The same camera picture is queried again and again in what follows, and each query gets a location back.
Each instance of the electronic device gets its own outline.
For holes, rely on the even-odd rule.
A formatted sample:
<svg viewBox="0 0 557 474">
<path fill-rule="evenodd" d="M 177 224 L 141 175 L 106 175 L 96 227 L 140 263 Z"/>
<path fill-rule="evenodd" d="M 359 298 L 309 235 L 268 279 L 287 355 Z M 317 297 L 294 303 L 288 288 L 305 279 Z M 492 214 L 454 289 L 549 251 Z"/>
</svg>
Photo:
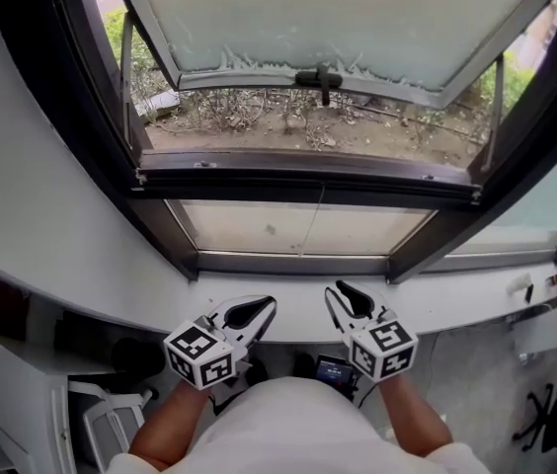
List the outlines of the electronic device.
<svg viewBox="0 0 557 474">
<path fill-rule="evenodd" d="M 354 368 L 345 360 L 332 356 L 318 355 L 316 379 L 328 384 L 349 400 L 353 400 L 358 377 Z"/>
</svg>

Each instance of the open window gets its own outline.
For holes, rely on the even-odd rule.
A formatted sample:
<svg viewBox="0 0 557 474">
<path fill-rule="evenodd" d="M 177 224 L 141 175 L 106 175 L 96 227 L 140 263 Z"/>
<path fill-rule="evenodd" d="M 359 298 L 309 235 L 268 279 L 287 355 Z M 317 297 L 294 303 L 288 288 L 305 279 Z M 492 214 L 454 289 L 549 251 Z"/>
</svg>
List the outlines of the open window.
<svg viewBox="0 0 557 474">
<path fill-rule="evenodd" d="M 485 244 L 557 162 L 557 0 L 0 0 L 0 27 L 190 278 L 400 282 Z"/>
</svg>

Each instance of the shrub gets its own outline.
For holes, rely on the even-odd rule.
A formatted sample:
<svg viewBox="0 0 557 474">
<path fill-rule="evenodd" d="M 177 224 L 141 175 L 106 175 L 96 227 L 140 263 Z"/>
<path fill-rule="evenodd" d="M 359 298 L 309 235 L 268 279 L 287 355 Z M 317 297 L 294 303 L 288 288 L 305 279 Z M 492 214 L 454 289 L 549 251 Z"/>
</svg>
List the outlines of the shrub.
<svg viewBox="0 0 557 474">
<path fill-rule="evenodd" d="M 524 89 L 535 75 L 532 68 L 517 68 L 514 56 L 505 52 L 505 87 L 503 91 L 503 112 L 508 113 L 516 104 Z M 496 86 L 496 63 L 480 77 L 480 93 L 483 102 L 491 106 Z"/>
<path fill-rule="evenodd" d="M 120 53 L 122 50 L 122 24 L 125 9 L 118 9 L 108 13 L 103 18 L 112 52 L 120 65 Z M 135 104 L 141 104 L 149 119 L 155 118 L 155 111 L 149 103 L 149 99 L 158 93 L 170 88 L 157 63 L 153 59 L 149 47 L 134 29 L 131 38 L 131 97 Z"/>
</svg>

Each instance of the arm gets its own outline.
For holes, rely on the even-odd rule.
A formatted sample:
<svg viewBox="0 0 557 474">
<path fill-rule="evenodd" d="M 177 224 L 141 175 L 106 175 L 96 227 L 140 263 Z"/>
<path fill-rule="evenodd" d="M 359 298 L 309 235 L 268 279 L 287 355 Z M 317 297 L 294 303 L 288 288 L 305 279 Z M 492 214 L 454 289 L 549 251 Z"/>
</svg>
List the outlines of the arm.
<svg viewBox="0 0 557 474">
<path fill-rule="evenodd" d="M 403 376 L 382 381 L 379 391 L 404 451 L 416 456 L 428 456 L 453 442 L 447 425 Z"/>
<path fill-rule="evenodd" d="M 198 391 L 181 381 L 140 428 L 129 453 L 160 471 L 178 463 L 187 454 L 208 395 L 210 390 Z"/>
</svg>

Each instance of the soil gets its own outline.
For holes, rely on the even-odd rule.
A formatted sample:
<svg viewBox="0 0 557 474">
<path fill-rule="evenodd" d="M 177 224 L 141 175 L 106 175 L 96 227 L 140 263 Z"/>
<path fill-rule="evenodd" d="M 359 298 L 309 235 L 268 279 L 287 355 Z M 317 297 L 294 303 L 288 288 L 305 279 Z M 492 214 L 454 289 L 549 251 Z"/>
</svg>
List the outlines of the soil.
<svg viewBox="0 0 557 474">
<path fill-rule="evenodd" d="M 452 105 L 435 113 L 387 99 L 370 100 L 364 107 L 318 107 L 311 111 L 307 127 L 303 116 L 290 114 L 285 127 L 284 102 L 269 98 L 262 110 L 254 109 L 261 116 L 253 122 L 244 125 L 232 118 L 220 130 L 210 118 L 197 128 L 196 108 L 187 104 L 146 130 L 156 149 L 337 151 L 456 167 L 466 167 L 481 148 L 482 139 L 471 136 L 474 112 L 470 107 Z M 426 123 L 427 119 L 434 124 Z"/>
</svg>

